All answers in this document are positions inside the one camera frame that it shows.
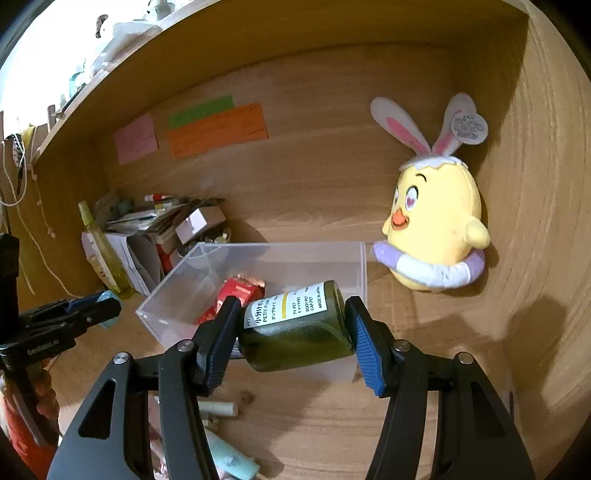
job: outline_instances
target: orange beak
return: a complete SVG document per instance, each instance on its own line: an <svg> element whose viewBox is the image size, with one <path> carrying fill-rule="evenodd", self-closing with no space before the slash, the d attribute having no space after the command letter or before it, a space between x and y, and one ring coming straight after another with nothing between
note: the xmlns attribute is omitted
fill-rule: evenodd
<svg viewBox="0 0 591 480"><path fill-rule="evenodd" d="M392 229L395 232L404 230L408 226L408 217L402 213L402 209L399 208L392 215Z"/></svg>

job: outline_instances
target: green sticky note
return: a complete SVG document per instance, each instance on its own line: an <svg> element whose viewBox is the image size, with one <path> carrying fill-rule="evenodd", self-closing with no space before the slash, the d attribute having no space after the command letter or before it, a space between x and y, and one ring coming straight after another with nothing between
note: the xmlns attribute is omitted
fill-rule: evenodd
<svg viewBox="0 0 591 480"><path fill-rule="evenodd" d="M232 95L225 95L175 113L168 119L168 127L171 129L179 128L216 113L232 110L233 108L234 100L232 99Z"/></svg>

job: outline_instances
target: pink sticky note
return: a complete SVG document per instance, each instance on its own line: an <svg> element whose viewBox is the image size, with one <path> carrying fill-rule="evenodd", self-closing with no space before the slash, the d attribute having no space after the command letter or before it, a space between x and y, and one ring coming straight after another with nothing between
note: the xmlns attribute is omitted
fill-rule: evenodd
<svg viewBox="0 0 591 480"><path fill-rule="evenodd" d="M117 130L113 137L117 146L119 165L139 160L158 150L152 116L149 113Z"/></svg>

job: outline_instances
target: yellow stripe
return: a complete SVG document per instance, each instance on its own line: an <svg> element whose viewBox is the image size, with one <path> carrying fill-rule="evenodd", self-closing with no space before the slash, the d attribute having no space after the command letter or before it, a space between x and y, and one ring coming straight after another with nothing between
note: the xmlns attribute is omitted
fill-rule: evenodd
<svg viewBox="0 0 591 480"><path fill-rule="evenodd" d="M283 302L281 303L281 318L285 320L287 317L287 293L283 295Z"/></svg>

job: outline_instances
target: human hand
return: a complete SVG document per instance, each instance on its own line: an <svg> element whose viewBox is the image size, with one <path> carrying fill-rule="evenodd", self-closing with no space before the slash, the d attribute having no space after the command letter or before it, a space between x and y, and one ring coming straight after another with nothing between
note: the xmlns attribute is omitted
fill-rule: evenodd
<svg viewBox="0 0 591 480"><path fill-rule="evenodd" d="M38 398L37 411L49 420L57 420L60 413L60 406L56 399L56 392L51 387L51 375L44 368L49 364L49 359L43 360L43 367L35 378L31 379L31 384ZM10 410L18 415L18 409L14 404L11 393L11 382L7 381L4 388L4 398L6 405Z"/></svg>

